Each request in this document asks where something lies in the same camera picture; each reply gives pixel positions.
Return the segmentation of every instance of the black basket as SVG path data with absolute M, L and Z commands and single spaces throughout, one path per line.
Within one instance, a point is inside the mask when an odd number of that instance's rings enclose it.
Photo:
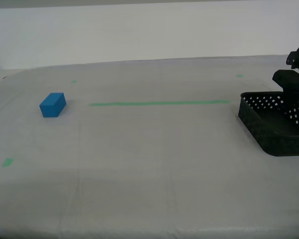
M 287 108 L 282 92 L 242 93 L 238 116 L 266 153 L 299 155 L 299 101 Z

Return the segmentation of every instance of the green tape mark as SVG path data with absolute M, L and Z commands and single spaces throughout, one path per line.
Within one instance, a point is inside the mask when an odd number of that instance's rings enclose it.
M 5 161 L 2 164 L 2 167 L 9 167 L 13 163 L 13 158 L 6 158 Z
M 89 106 L 174 106 L 174 105 L 213 105 L 228 104 L 229 101 L 163 101 L 163 102 L 111 102 L 90 103 Z

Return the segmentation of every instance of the white table surface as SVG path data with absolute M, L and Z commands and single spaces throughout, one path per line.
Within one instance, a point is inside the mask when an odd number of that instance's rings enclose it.
M 97 63 L 0 81 L 0 236 L 299 238 L 299 157 L 264 153 L 237 116 L 241 93 L 280 90 L 271 78 L 285 60 Z M 67 106 L 43 118 L 51 92 Z M 212 100 L 230 103 L 89 106 Z

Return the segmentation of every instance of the blue rectangular block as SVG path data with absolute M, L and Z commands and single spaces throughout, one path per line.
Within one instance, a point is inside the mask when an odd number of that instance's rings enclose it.
M 51 93 L 42 101 L 40 109 L 43 117 L 58 117 L 65 106 L 66 101 L 63 93 Z

